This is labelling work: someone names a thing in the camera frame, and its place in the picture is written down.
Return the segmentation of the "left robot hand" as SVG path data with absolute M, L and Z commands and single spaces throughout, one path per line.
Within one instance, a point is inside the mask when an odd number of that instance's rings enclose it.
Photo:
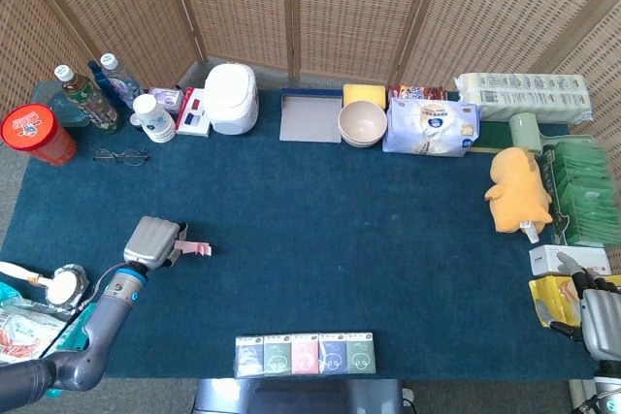
M 143 216 L 125 244 L 123 259 L 148 271 L 172 267 L 181 255 L 176 242 L 186 239 L 187 230 L 186 222 Z

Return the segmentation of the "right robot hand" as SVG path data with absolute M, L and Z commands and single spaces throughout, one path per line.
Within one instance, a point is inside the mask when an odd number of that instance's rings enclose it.
M 562 270 L 567 271 L 578 295 L 580 325 L 555 320 L 547 305 L 536 300 L 538 317 L 550 329 L 574 342 L 584 344 L 591 357 L 599 362 L 620 362 L 620 291 L 603 275 L 583 268 L 574 257 L 559 252 Z

